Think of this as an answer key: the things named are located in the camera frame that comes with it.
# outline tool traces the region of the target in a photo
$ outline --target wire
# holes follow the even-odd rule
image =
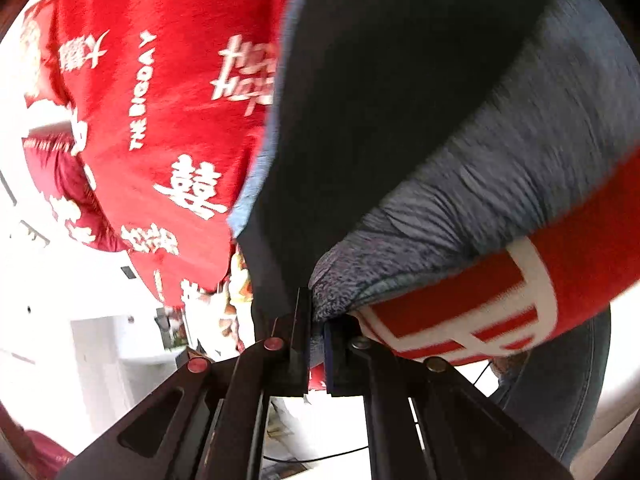
[[[491,361],[487,361],[486,366],[482,369],[482,371],[480,372],[480,375],[478,375],[478,378],[474,381],[474,386],[476,386],[476,383],[480,380],[480,377],[484,375],[484,373],[486,372],[486,369],[489,366],[491,366]]]
[[[279,464],[306,464],[307,462],[320,462],[328,458],[335,458],[337,456],[348,455],[349,453],[355,453],[356,451],[362,451],[369,446],[359,447],[358,449],[352,449],[351,451],[343,451],[342,453],[336,453],[335,455],[321,456],[320,458],[310,458],[309,460],[280,460],[279,458],[272,458],[270,456],[264,456],[263,458],[271,460],[272,462],[278,462]]]
[[[476,383],[480,380],[480,377],[484,375],[484,373],[486,372],[487,368],[490,365],[491,365],[491,361],[488,361],[486,366],[480,372],[480,375],[478,375],[478,378],[474,381],[473,386],[476,386]],[[343,451],[342,453],[336,453],[334,455],[321,456],[320,458],[310,458],[309,460],[281,460],[279,458],[273,458],[271,456],[266,456],[266,455],[264,455],[263,458],[265,460],[270,460],[271,462],[277,462],[279,464],[306,464],[309,462],[320,462],[321,460],[327,460],[328,458],[336,458],[337,456],[348,455],[351,453],[355,453],[357,451],[363,451],[368,447],[369,446],[363,446],[363,447],[359,447],[358,449],[351,449],[350,451]]]

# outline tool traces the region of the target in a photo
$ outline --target dark red fabric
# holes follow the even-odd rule
[[[283,6],[284,0],[59,2],[62,77],[78,120],[87,124],[82,157],[107,218],[137,252],[136,269],[156,297],[159,270],[168,304],[179,302],[182,280],[215,290],[226,275],[232,245],[226,214],[260,149],[275,69],[274,24]],[[209,218],[167,194],[178,160],[197,171],[213,166]],[[182,175],[193,181],[197,173]],[[170,234],[175,247],[147,251],[141,236],[153,226]]]
[[[35,456],[30,464],[36,468],[41,480],[54,480],[57,474],[76,456],[60,444],[37,431],[25,431],[35,447]]]
[[[126,245],[100,209],[82,159],[79,155],[71,155],[74,144],[70,124],[66,128],[54,126],[52,132],[40,129],[23,139],[24,156],[33,183],[52,205],[54,217],[64,224],[72,238],[100,251],[126,250]]]
[[[56,11],[58,0],[40,0],[24,13],[20,34],[24,100],[27,106],[41,99],[66,104],[58,60]]]
[[[554,338],[640,279],[640,151],[560,221],[461,274],[361,309],[363,331],[405,358],[454,364]]]
[[[323,392],[325,390],[324,365],[319,364],[309,370],[309,391]]]

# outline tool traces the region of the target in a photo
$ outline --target denim jeans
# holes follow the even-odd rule
[[[565,467],[584,443],[600,399],[611,337],[607,308],[530,351],[491,399]]]

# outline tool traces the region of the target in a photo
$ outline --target bolt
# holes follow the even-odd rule
[[[363,335],[359,335],[351,340],[351,346],[357,350],[366,350],[371,346],[371,339],[364,337]]]
[[[264,341],[264,347],[267,350],[276,351],[284,346],[284,341],[279,337],[270,337]]]
[[[449,363],[447,363],[442,357],[429,357],[425,364],[427,368],[432,372],[436,372],[437,374],[445,371]]]
[[[187,368],[192,374],[200,374],[209,368],[209,361],[204,357],[195,357],[189,360]]]

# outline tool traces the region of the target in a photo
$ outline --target red and white fabric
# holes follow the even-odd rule
[[[460,365],[532,348],[640,279],[640,151],[582,206],[433,286],[361,308],[363,332],[398,355]]]
[[[57,8],[58,0],[40,0],[24,12],[20,62],[28,107],[42,99],[58,105],[68,101],[58,60]]]
[[[286,0],[56,0],[53,100],[107,218],[156,298],[216,290],[260,147]]]
[[[74,145],[68,123],[41,128],[23,139],[33,183],[71,238],[100,251],[124,251],[127,246],[105,218],[82,158],[72,154]]]

